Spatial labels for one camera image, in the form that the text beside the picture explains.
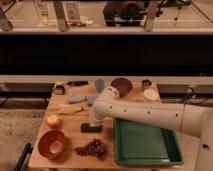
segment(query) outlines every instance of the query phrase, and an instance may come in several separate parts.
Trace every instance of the table leg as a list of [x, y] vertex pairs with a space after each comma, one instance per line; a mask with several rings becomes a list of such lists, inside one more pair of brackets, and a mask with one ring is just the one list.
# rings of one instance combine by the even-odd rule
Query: table leg
[[145, 23], [145, 30], [146, 31], [152, 31], [153, 25], [154, 25], [154, 20], [155, 20], [155, 15], [156, 15], [156, 10], [158, 8], [158, 1], [150, 1], [149, 7], [148, 7], [148, 13], [147, 13], [147, 18], [146, 18], [146, 23]]

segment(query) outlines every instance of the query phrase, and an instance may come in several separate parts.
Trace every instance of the glass window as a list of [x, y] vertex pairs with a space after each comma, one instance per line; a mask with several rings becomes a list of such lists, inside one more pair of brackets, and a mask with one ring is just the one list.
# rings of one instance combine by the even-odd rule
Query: glass window
[[0, 0], [1, 32], [213, 33], [213, 1]]

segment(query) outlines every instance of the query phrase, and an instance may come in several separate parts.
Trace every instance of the tray rim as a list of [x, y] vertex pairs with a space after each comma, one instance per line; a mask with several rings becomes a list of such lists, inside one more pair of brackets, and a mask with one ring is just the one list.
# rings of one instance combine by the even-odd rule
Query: tray rim
[[171, 131], [171, 130], [167, 130], [167, 129], [164, 129], [164, 128], [159, 128], [161, 129], [162, 131], [166, 131], [166, 132], [169, 132], [171, 133], [171, 135], [173, 136], [174, 140], [175, 140], [175, 145], [176, 145], [176, 148], [179, 152], [179, 155], [180, 155], [180, 158], [181, 158], [181, 161], [169, 161], [169, 162], [162, 162], [162, 159], [159, 159], [158, 162], [156, 162], [158, 159], [153, 159], [153, 163], [150, 162], [150, 159], [147, 159], [147, 162], [146, 163], [126, 163], [126, 161], [128, 160], [119, 160], [119, 152], [118, 150], [118, 139], [115, 138], [116, 135], [118, 134], [118, 129], [116, 129], [118, 127], [118, 122], [120, 120], [126, 120], [126, 119], [121, 119], [121, 118], [114, 118], [113, 119], [113, 129], [114, 129], [114, 154], [115, 154], [115, 162], [117, 164], [120, 164], [120, 165], [138, 165], [138, 166], [173, 166], [173, 165], [183, 165], [184, 163], [184, 159], [183, 159], [183, 154], [181, 152], [181, 149], [180, 149], [180, 145], [179, 145], [179, 142], [178, 142], [178, 139], [177, 139], [177, 136], [176, 134], [174, 133], [174, 131]]

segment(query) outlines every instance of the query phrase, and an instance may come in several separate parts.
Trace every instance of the bowl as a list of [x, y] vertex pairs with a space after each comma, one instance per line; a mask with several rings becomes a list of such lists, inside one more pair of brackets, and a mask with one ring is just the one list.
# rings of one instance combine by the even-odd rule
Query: bowl
[[126, 96], [132, 90], [132, 83], [126, 78], [116, 78], [112, 80], [111, 86], [116, 88], [120, 97]]
[[38, 142], [39, 153], [48, 159], [58, 157], [65, 148], [67, 139], [63, 132], [52, 130], [45, 133]]

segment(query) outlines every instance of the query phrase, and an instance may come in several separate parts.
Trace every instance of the wooden table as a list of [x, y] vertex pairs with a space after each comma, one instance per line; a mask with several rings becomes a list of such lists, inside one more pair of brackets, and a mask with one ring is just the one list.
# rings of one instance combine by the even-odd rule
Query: wooden table
[[[143, 102], [143, 93], [141, 91], [141, 83], [133, 83], [133, 90], [121, 100], [132, 100]], [[40, 137], [47, 131], [50, 131], [45, 122], [48, 115], [56, 114], [60, 104], [68, 104], [67, 98], [73, 93], [85, 93], [87, 96], [98, 95], [95, 90], [93, 82], [89, 85], [80, 87], [65, 86], [65, 95], [52, 94], [47, 111], [42, 120], [40, 130], [37, 135], [37, 139], [34, 145], [32, 155], [29, 160], [29, 167], [31, 168], [93, 168], [93, 169], [121, 169], [127, 168], [116, 164], [114, 161], [114, 137], [113, 137], [113, 123], [112, 118], [107, 118], [103, 124], [103, 130], [101, 133], [81, 133], [81, 123], [88, 122], [89, 107], [85, 102], [72, 104], [75, 106], [83, 106], [85, 110], [74, 115], [60, 115], [63, 122], [60, 130], [64, 132], [68, 138], [68, 143], [65, 147], [63, 154], [54, 159], [48, 160], [42, 157], [38, 152], [38, 141]], [[84, 146], [93, 138], [102, 139], [107, 144], [108, 154], [104, 161], [98, 160], [94, 156], [79, 156], [73, 150], [75, 147]]]

